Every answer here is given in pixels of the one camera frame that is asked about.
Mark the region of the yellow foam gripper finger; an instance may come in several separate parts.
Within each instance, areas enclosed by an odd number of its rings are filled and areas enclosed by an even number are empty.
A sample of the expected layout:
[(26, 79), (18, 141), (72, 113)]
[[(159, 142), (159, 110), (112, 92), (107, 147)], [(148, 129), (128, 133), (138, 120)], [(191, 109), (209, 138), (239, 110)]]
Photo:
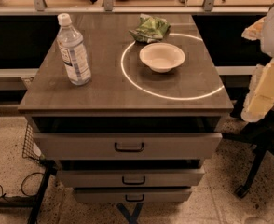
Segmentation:
[(260, 40), (264, 21), (265, 21), (265, 18), (262, 17), (261, 19), (256, 21), (254, 24), (245, 28), (241, 36), (251, 41)]
[(274, 106), (274, 59), (266, 66), (258, 64), (253, 71), (241, 118), (247, 122), (263, 119)]

